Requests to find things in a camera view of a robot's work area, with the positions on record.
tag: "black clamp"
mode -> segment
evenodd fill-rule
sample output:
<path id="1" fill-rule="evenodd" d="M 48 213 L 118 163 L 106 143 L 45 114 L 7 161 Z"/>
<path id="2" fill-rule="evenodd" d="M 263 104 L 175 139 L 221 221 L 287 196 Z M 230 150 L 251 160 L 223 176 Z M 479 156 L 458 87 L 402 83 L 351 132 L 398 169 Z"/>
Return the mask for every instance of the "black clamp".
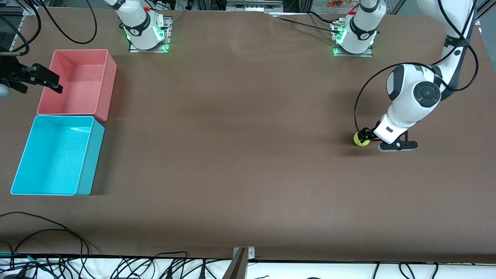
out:
<path id="1" fill-rule="evenodd" d="M 408 131 L 401 134 L 393 143 L 387 144 L 382 142 L 379 144 L 377 149 L 379 151 L 409 151 L 414 150 L 419 147 L 419 144 L 414 140 L 408 140 Z"/>
<path id="2" fill-rule="evenodd" d="M 453 38 L 451 36 L 446 36 L 446 39 L 444 40 L 444 47 L 446 48 L 448 46 L 454 46 L 455 48 L 468 47 L 470 46 L 470 38 L 459 39 Z"/>
<path id="3" fill-rule="evenodd" d="M 23 94 L 28 91 L 27 85 L 23 83 L 41 85 L 57 93 L 62 93 L 63 89 L 58 74 L 40 64 L 27 67 L 14 56 L 0 57 L 0 83 Z"/>
<path id="4" fill-rule="evenodd" d="M 367 140 L 374 140 L 376 139 L 377 136 L 372 133 L 372 130 L 365 127 L 358 132 L 358 140 L 361 143 L 366 142 Z"/>

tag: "yellow ball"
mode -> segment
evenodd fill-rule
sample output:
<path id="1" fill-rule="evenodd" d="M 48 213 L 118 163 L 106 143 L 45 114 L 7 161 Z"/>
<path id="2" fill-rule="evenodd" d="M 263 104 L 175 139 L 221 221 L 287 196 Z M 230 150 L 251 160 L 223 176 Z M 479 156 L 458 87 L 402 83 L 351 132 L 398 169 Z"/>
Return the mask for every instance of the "yellow ball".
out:
<path id="1" fill-rule="evenodd" d="M 358 146 L 367 146 L 371 141 L 366 140 L 364 142 L 360 142 L 360 140 L 358 139 L 358 132 L 356 132 L 355 135 L 353 136 L 353 142 Z"/>

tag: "metal bracket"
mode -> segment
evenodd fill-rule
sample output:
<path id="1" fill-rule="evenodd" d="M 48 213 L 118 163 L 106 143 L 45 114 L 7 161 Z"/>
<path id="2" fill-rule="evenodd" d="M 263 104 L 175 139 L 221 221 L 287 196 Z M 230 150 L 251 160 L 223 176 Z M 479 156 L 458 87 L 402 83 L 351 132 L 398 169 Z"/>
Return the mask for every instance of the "metal bracket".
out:
<path id="1" fill-rule="evenodd" d="M 245 279 L 247 276 L 248 259 L 255 257 L 255 248 L 235 247 L 233 254 L 234 258 L 227 267 L 222 279 Z"/>
<path id="2" fill-rule="evenodd" d="M 236 256 L 236 254 L 238 253 L 238 251 L 240 250 L 240 248 L 243 248 L 243 247 L 234 247 L 233 249 L 233 257 Z M 255 247 L 247 247 L 248 248 L 248 259 L 249 260 L 252 260 L 255 258 Z"/>
<path id="3" fill-rule="evenodd" d="M 164 16 L 164 21 L 161 23 L 161 27 L 167 27 L 162 30 L 164 34 L 164 40 L 158 43 L 154 48 L 149 50 L 142 50 L 135 47 L 131 42 L 129 42 L 129 52 L 139 52 L 139 53 L 165 53 L 169 52 L 169 45 L 171 43 L 172 34 L 172 24 L 174 18 L 172 16 Z"/>

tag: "metal frame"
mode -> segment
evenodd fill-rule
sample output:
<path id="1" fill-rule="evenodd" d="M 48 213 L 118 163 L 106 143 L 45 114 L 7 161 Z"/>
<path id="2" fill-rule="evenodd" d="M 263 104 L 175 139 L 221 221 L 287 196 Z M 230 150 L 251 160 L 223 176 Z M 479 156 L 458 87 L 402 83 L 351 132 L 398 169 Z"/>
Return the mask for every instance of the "metal frame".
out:
<path id="1" fill-rule="evenodd" d="M 398 4 L 394 7 L 394 9 L 391 10 L 391 14 L 398 14 L 398 12 L 401 10 L 403 7 L 403 4 L 406 2 L 406 0 L 400 0 Z"/>
<path id="2" fill-rule="evenodd" d="M 11 6 L 5 6 L 5 7 L 0 7 L 0 13 L 1 14 L 8 14 L 8 15 L 24 15 L 24 16 L 29 16 L 29 15 L 34 15 L 33 9 L 23 0 L 12 0 L 15 2 L 17 5 L 11 5 Z M 35 6 L 39 6 L 39 2 L 34 1 Z M 46 6 L 51 6 L 53 0 L 44 0 L 43 3 Z"/>
<path id="3" fill-rule="evenodd" d="M 17 30 L 19 32 L 21 32 L 22 24 L 24 24 L 24 21 L 25 20 L 26 20 L 26 16 L 23 16 L 22 19 L 21 19 L 21 22 L 19 23 L 19 27 L 17 28 Z M 17 35 L 17 33 L 16 33 L 14 35 L 14 39 L 12 40 L 12 44 L 10 45 L 9 51 L 12 51 L 14 49 L 15 42 L 17 41 L 17 38 L 19 38 L 19 35 Z"/>
<path id="4" fill-rule="evenodd" d="M 477 18 L 483 17 L 488 11 L 490 11 L 496 4 L 496 0 L 486 0 L 477 8 Z"/>

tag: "black cable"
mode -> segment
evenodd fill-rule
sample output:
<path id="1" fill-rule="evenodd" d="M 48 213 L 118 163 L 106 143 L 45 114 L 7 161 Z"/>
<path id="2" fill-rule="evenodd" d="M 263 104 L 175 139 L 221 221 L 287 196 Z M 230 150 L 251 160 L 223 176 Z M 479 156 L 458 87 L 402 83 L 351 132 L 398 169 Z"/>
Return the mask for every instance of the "black cable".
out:
<path id="1" fill-rule="evenodd" d="M 214 279 L 217 279 L 217 277 L 212 273 L 212 271 L 210 271 L 210 269 L 208 269 L 207 264 L 205 264 L 205 269 L 207 270 L 208 273 L 210 273 L 210 275 L 212 275 L 212 277 Z"/>
<path id="2" fill-rule="evenodd" d="M 296 23 L 296 24 L 303 25 L 303 26 L 308 26 L 308 27 L 315 28 L 315 29 L 324 30 L 324 31 L 331 32 L 331 33 L 339 33 L 339 31 L 337 31 L 337 30 L 331 30 L 331 29 L 326 29 L 326 28 L 322 28 L 322 27 L 318 27 L 318 26 L 313 26 L 313 25 L 309 25 L 309 24 L 306 24 L 306 23 L 297 22 L 297 21 L 290 20 L 290 19 L 285 19 L 285 18 L 280 18 L 280 17 L 278 17 L 278 19 L 284 20 L 284 21 L 287 21 L 287 22 Z"/>
<path id="3" fill-rule="evenodd" d="M 12 245 L 6 241 L 0 240 L 0 243 L 6 244 L 8 246 L 8 249 L 10 251 L 10 267 L 14 267 L 14 249 L 12 248 Z"/>
<path id="4" fill-rule="evenodd" d="M 150 4 L 150 2 L 148 2 L 148 0 L 145 0 L 145 2 L 150 6 L 151 9 L 155 9 L 155 8 L 152 8 L 152 4 Z"/>
<path id="5" fill-rule="evenodd" d="M 314 16 L 316 16 L 320 21 L 323 21 L 325 23 L 332 23 L 333 21 L 335 20 L 338 20 L 339 18 L 337 19 L 334 19 L 334 20 L 327 20 L 323 17 L 321 17 L 318 13 L 314 12 L 314 11 L 308 11 L 307 14 L 313 14 Z"/>
<path id="6" fill-rule="evenodd" d="M 406 276 L 406 274 L 403 272 L 403 269 L 401 269 L 402 265 L 406 265 L 406 267 L 408 267 L 408 270 L 412 274 L 412 278 Z M 407 263 L 399 263 L 398 264 L 398 268 L 400 269 L 401 275 L 403 275 L 404 278 L 406 278 L 406 279 L 415 279 L 415 274 L 413 274 L 412 269 L 410 268 L 410 266 Z"/>
<path id="7" fill-rule="evenodd" d="M 24 38 L 24 36 L 22 36 L 21 32 L 19 32 L 19 30 L 17 30 L 17 28 L 1 14 L 0 14 L 0 19 L 3 20 L 19 36 L 19 38 L 21 38 L 22 42 L 24 43 L 23 47 L 25 48 L 25 50 L 23 52 L 19 53 L 19 55 L 24 56 L 24 55 L 28 54 L 29 53 L 29 44 L 26 41 L 26 38 Z"/>
<path id="8" fill-rule="evenodd" d="M 444 7 L 442 6 L 441 0 L 437 0 L 437 4 L 439 5 L 439 9 L 441 10 L 441 13 L 444 16 L 444 19 L 446 19 L 446 21 L 448 22 L 449 26 L 451 26 L 451 28 L 453 28 L 453 30 L 455 30 L 455 32 L 458 34 L 458 36 L 460 36 L 460 39 L 465 40 L 466 39 L 465 36 L 460 32 L 460 30 L 458 30 L 458 28 L 456 28 L 456 26 L 453 24 L 453 22 L 451 21 L 451 19 L 449 19 L 448 15 L 446 14 L 446 11 L 444 10 Z M 470 12 L 469 12 L 469 16 L 468 16 L 467 20 L 465 21 L 465 26 L 467 26 L 467 22 L 470 21 L 471 15 L 472 15 L 472 13 L 473 13 L 476 5 L 477 5 L 477 0 L 474 0 L 473 1 L 473 4 L 472 4 L 472 8 L 470 9 Z M 472 48 L 472 46 L 470 44 L 468 45 L 468 49 L 470 50 L 470 52 L 472 52 L 472 55 L 474 56 L 474 60 L 475 60 L 475 71 L 474 71 L 474 75 L 470 79 L 470 82 L 466 86 L 464 86 L 462 88 L 453 89 L 453 88 L 451 88 L 449 86 L 446 86 L 446 88 L 448 88 L 451 91 L 457 92 L 457 91 L 463 91 L 463 90 L 467 89 L 470 85 L 472 85 L 472 83 L 475 81 L 475 78 L 477 77 L 477 74 L 479 72 L 479 59 L 477 58 L 477 54 L 475 53 L 474 48 Z"/>
<path id="9" fill-rule="evenodd" d="M 401 6 L 398 8 L 398 10 L 396 11 L 396 13 L 395 13 L 394 15 L 397 15 L 397 14 L 398 14 L 398 12 L 401 10 L 401 8 L 402 8 L 402 7 L 403 7 L 403 5 L 405 4 L 405 2 L 406 2 L 406 1 L 403 1 L 403 2 L 401 3 Z"/>
<path id="10" fill-rule="evenodd" d="M 210 261 L 210 262 L 205 263 L 205 265 L 208 265 L 208 264 L 211 264 L 211 263 L 215 263 L 215 262 L 219 262 L 219 261 L 227 261 L 227 260 L 224 260 L 224 259 L 212 260 L 212 261 Z M 197 266 L 197 267 L 193 268 L 192 270 L 190 270 L 189 272 L 187 272 L 186 274 L 184 274 L 184 276 L 179 277 L 179 279 L 184 279 L 184 278 L 186 278 L 186 276 L 188 276 L 188 275 L 189 275 L 190 273 L 192 273 L 193 271 L 195 271 L 195 270 L 197 270 L 197 269 L 201 268 L 202 266 L 203 266 L 203 264 L 201 264 L 201 265 L 199 265 L 199 266 Z"/>
<path id="11" fill-rule="evenodd" d="M 93 21 L 95 22 L 95 32 L 93 33 L 93 36 L 91 37 L 91 39 L 89 39 L 88 41 L 85 41 L 85 42 L 79 42 L 79 41 L 76 41 L 74 39 L 72 39 L 71 37 L 69 37 L 63 30 L 62 28 L 57 24 L 57 22 L 55 21 L 54 17 L 52 16 L 52 14 L 50 13 L 50 11 L 48 10 L 47 6 L 45 5 L 45 3 L 43 3 L 43 1 L 40 1 L 40 4 L 41 6 L 43 7 L 43 9 L 45 9 L 45 11 L 47 12 L 48 14 L 48 17 L 52 20 L 52 22 L 54 23 L 55 27 L 60 31 L 60 33 L 62 33 L 62 35 L 64 35 L 64 37 L 66 37 L 68 40 L 70 40 L 71 42 L 73 43 L 76 43 L 76 44 L 80 44 L 80 45 L 86 45 L 86 44 L 89 44 L 91 42 L 93 42 L 93 40 L 95 39 L 96 37 L 96 33 L 98 31 L 98 23 L 96 21 L 96 16 L 95 16 L 95 11 L 93 10 L 93 8 L 91 7 L 91 4 L 88 0 L 85 0 L 86 3 L 88 4 L 88 7 L 90 8 L 90 11 L 91 11 L 91 15 L 93 16 Z"/>
<path id="12" fill-rule="evenodd" d="M 293 2 L 291 2 L 291 4 L 289 4 L 288 8 L 286 10 L 284 10 L 283 12 L 287 12 L 289 11 L 289 9 L 291 8 L 291 6 L 296 2 L 296 0 L 293 0 Z"/>
<path id="13" fill-rule="evenodd" d="M 67 277 L 65 277 L 65 272 L 66 271 L 69 271 L 69 274 L 70 274 L 70 278 L 71 279 L 74 279 L 73 275 L 72 275 L 72 271 L 70 271 L 70 269 L 68 269 L 64 264 L 65 263 L 68 263 L 69 261 L 65 261 L 61 256 L 59 256 L 58 254 L 50 254 L 50 255 L 53 255 L 55 257 L 58 258 L 58 262 L 57 262 L 57 265 L 59 267 L 59 272 L 61 273 L 60 277 L 62 277 L 63 279 L 67 279 Z M 48 254 L 45 255 L 44 259 L 47 261 L 47 263 L 50 262 L 50 260 L 48 259 Z M 55 273 L 55 270 L 52 269 L 52 266 L 50 265 L 50 270 L 52 270 L 53 273 Z"/>
<path id="14" fill-rule="evenodd" d="M 178 260 L 178 259 L 173 259 L 171 264 L 169 265 L 169 267 L 158 277 L 158 279 L 162 279 L 165 275 L 168 275 L 168 276 L 171 276 L 176 272 L 178 271 L 181 267 L 184 268 L 184 265 L 189 263 L 189 262 L 192 262 L 194 261 L 194 259 L 191 259 L 189 260 L 188 262 L 186 261 L 183 261 L 183 263 L 181 264 L 181 260 Z"/>
<path id="15" fill-rule="evenodd" d="M 220 0 L 215 0 L 216 4 L 217 4 L 217 7 L 219 8 L 219 10 L 226 10 L 224 8 L 224 5 L 222 5 L 222 2 Z"/>
<path id="16" fill-rule="evenodd" d="M 377 265 L 375 266 L 375 269 L 373 270 L 372 279 L 375 279 L 375 277 L 377 276 L 377 271 L 379 270 L 379 265 L 380 265 L 380 262 L 377 262 Z"/>
<path id="17" fill-rule="evenodd" d="M 86 261 L 88 260 L 88 257 L 89 257 L 89 245 L 88 243 L 79 235 L 77 234 L 76 232 L 70 230 L 67 226 L 61 224 L 61 223 L 58 223 L 58 222 L 55 222 L 53 220 L 50 220 L 48 218 L 45 218 L 45 217 L 42 217 L 42 216 L 39 216 L 39 215 L 36 215 L 36 214 L 31 214 L 31 213 L 27 213 L 27 212 L 23 212 L 23 211 L 13 211 L 13 212 L 8 212 L 8 213 L 4 213 L 4 214 L 0 214 L 0 218 L 1 217 L 4 217 L 4 216 L 7 216 L 7 215 L 11 215 L 11 214 L 22 214 L 22 215 L 26 215 L 26 216 L 31 216 L 31 217 L 35 217 L 35 218 L 38 218 L 38 219 L 41 219 L 41 220 L 45 220 L 45 221 L 48 221 L 52 224 L 55 224 L 55 225 L 58 225 L 62 228 L 64 228 L 63 231 L 66 231 L 68 232 L 69 234 L 71 234 L 72 236 L 76 237 L 77 239 L 79 239 L 79 242 L 81 243 L 81 248 L 80 248 L 80 258 L 81 258 L 81 270 L 79 271 L 79 274 L 78 274 L 78 279 L 81 278 L 81 273 L 83 272 L 83 270 L 86 270 L 86 267 L 85 267 L 85 264 L 86 264 Z M 20 245 L 26 241 L 27 239 L 29 239 L 31 236 L 37 234 L 37 233 L 40 233 L 40 232 L 43 232 L 43 231 L 57 231 L 58 229 L 45 229 L 45 230 L 40 230 L 40 231 L 37 231 L 35 233 L 32 233 L 30 234 L 29 236 L 27 236 L 26 238 L 24 238 L 21 243 L 19 243 L 16 248 L 14 249 L 14 252 L 17 252 L 17 249 L 19 249 Z M 84 247 L 86 248 L 86 255 L 83 256 L 83 245 Z"/>
<path id="18" fill-rule="evenodd" d="M 487 8 L 483 13 L 477 15 L 477 18 L 475 20 L 479 20 L 481 17 L 483 17 L 495 4 L 496 2 L 492 3 L 491 6 L 489 6 L 489 8 Z"/>
<path id="19" fill-rule="evenodd" d="M 119 263 L 117 265 L 117 268 L 110 275 L 110 279 L 112 279 L 112 278 L 115 278 L 115 279 L 119 278 L 119 274 L 121 274 L 121 272 L 123 272 L 126 268 L 129 268 L 129 271 L 132 273 L 131 264 L 133 264 L 133 263 L 135 263 L 137 261 L 139 261 L 139 258 L 138 259 L 132 259 L 129 262 L 127 261 L 127 259 L 122 259 L 121 263 Z"/>
<path id="20" fill-rule="evenodd" d="M 36 32 L 34 33 L 34 35 L 29 39 L 27 40 L 27 44 L 30 44 L 32 41 L 34 41 L 38 35 L 40 34 L 41 32 L 41 17 L 40 17 L 40 14 L 38 13 L 38 10 L 36 9 L 36 7 L 34 6 L 33 2 L 31 0 L 25 0 L 26 3 L 28 4 L 28 6 L 30 8 L 33 9 L 34 11 L 34 14 L 36 15 L 36 21 L 37 21 L 37 28 L 36 28 Z M 21 50 L 22 48 L 24 48 L 26 46 L 26 44 L 22 44 L 21 46 L 15 48 L 14 50 L 12 50 L 13 52 L 18 52 L 19 50 Z"/>
<path id="21" fill-rule="evenodd" d="M 435 275 L 437 274 L 437 271 L 439 270 L 439 264 L 438 263 L 434 263 L 434 264 L 435 264 L 435 269 L 434 269 L 433 275 L 431 276 L 431 279 L 435 278 Z"/>

